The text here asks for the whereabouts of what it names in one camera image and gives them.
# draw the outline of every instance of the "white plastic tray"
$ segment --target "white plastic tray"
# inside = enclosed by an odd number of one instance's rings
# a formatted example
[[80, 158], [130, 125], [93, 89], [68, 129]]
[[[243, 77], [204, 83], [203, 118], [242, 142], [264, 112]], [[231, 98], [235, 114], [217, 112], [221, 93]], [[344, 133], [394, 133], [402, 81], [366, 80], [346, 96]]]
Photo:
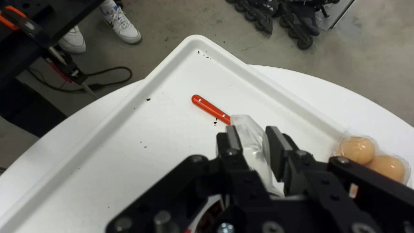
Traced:
[[215, 156], [222, 123], [194, 106], [198, 93], [227, 114], [277, 125], [326, 160], [343, 129], [274, 88], [203, 36], [183, 40], [83, 145], [0, 220], [1, 231], [103, 231], [119, 211], [190, 154]]

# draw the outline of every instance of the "black metal frame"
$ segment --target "black metal frame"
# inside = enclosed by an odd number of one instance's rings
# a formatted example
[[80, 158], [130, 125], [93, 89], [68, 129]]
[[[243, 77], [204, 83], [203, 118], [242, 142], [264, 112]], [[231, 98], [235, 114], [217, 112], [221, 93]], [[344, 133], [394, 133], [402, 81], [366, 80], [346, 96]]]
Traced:
[[[414, 222], [411, 189], [343, 156], [317, 162], [275, 127], [266, 128], [264, 149], [286, 198], [271, 198], [234, 141], [236, 133], [218, 133], [216, 159], [189, 156], [114, 217], [106, 231], [183, 231], [213, 194], [221, 194], [225, 211], [207, 231], [224, 224], [248, 233], [379, 233], [403, 231]], [[350, 184], [358, 185], [354, 199]]]

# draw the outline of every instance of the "sneaker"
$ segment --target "sneaker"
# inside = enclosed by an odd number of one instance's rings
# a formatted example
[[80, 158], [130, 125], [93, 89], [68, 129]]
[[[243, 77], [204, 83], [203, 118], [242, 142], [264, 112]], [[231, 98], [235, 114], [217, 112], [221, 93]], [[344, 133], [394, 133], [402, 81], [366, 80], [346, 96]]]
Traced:
[[128, 44], [136, 44], [141, 40], [139, 31], [130, 23], [119, 5], [115, 5], [108, 10], [107, 7], [101, 6], [101, 11], [117, 37]]
[[71, 28], [59, 41], [59, 46], [68, 53], [84, 53], [86, 50], [85, 40], [77, 26]]

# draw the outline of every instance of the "red handle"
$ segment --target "red handle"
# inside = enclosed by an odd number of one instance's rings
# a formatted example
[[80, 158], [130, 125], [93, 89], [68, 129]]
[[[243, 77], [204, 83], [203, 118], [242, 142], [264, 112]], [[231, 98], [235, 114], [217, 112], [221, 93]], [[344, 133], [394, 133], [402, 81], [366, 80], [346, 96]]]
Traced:
[[224, 121], [225, 124], [230, 124], [230, 115], [227, 115], [226, 112], [221, 111], [218, 107], [216, 107], [215, 105], [208, 102], [205, 98], [203, 98], [203, 97], [200, 97], [198, 94], [194, 94], [191, 97], [191, 101], [193, 101], [194, 105], [196, 105], [202, 110], [209, 112], [212, 116], [217, 118], [218, 120]]

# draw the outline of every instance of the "gray floor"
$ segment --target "gray floor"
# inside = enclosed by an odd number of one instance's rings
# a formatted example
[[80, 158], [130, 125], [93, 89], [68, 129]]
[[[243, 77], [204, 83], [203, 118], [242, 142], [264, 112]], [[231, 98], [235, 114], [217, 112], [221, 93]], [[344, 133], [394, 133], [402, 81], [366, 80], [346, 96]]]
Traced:
[[[143, 35], [142, 42], [123, 44], [94, 11], [80, 23], [88, 52], [75, 57], [85, 71], [125, 64], [133, 70], [132, 81], [136, 81], [143, 79], [183, 37], [200, 33], [247, 63], [319, 76], [366, 96], [414, 124], [410, 102], [414, 97], [414, 1], [359, 0], [336, 28], [317, 37], [315, 46], [306, 52], [296, 49], [277, 23], [271, 36], [258, 33], [225, 0], [124, 2], [127, 14]], [[33, 66], [42, 68], [44, 64], [39, 61]], [[45, 68], [42, 71], [49, 80], [58, 80]], [[20, 79], [67, 114], [93, 101], [84, 93], [50, 90], [24, 74]], [[35, 141], [36, 137], [0, 119], [0, 165], [9, 165]]]

